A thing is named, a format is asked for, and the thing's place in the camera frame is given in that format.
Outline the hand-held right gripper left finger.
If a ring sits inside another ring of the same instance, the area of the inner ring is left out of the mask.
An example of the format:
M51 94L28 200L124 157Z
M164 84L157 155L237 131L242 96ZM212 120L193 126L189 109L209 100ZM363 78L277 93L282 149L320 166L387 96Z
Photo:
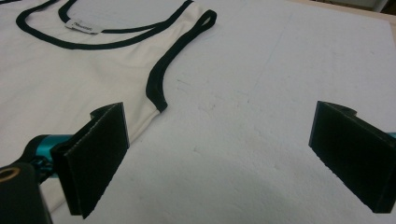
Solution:
M88 217L129 148L122 103L91 112L91 120L50 150L69 211Z

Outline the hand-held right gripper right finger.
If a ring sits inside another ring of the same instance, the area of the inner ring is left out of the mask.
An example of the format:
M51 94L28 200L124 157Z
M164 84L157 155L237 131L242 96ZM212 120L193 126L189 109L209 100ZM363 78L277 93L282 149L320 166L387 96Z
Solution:
M309 146L372 212L396 204L396 133L385 133L343 105L317 102Z

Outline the white tank top black trim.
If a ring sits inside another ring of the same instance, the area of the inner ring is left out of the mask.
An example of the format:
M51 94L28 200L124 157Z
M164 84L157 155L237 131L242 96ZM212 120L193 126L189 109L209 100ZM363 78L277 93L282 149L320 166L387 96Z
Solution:
M0 163L34 132L78 129L85 115L122 103L129 143L167 107L163 76L217 14L191 0L168 19L95 35L70 13L77 0L0 3Z

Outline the white foam mat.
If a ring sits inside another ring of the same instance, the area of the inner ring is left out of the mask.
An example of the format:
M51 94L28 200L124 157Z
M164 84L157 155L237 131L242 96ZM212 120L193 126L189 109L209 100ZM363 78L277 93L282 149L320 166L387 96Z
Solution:
M308 0L200 0L213 28L163 83L167 109L136 139L87 218L55 224L396 224L309 147L316 105L396 132L396 18Z

